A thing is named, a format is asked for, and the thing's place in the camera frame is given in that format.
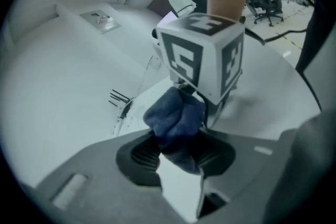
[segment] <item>blue cloth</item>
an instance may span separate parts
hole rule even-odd
[[[145,113],[161,152],[182,170],[199,174],[191,146],[204,121],[205,105],[192,95],[171,87]]]

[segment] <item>white table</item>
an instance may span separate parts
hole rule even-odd
[[[242,67],[237,90],[231,92],[213,130],[277,140],[282,131],[320,112],[305,82],[272,48],[246,37]],[[147,129],[145,111],[172,85],[166,78],[137,97],[119,135]],[[201,177],[183,172],[163,156],[160,160],[163,196],[186,221],[195,221]]]

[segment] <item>wooden panel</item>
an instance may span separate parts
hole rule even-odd
[[[147,8],[160,15],[162,18],[169,12],[173,12],[175,15],[177,15],[168,0],[153,0]]]

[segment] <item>white cube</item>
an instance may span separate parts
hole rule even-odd
[[[244,25],[193,13],[156,31],[165,65],[218,105],[242,73]]]

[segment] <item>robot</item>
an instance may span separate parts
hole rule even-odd
[[[212,131],[242,73],[244,26],[191,14],[156,31],[176,86],[197,92],[207,107],[192,148],[202,175],[197,223],[287,217],[333,165],[336,113],[285,130],[278,141]],[[130,133],[88,146],[26,193],[59,223],[186,223],[162,196],[159,154],[152,130]]]

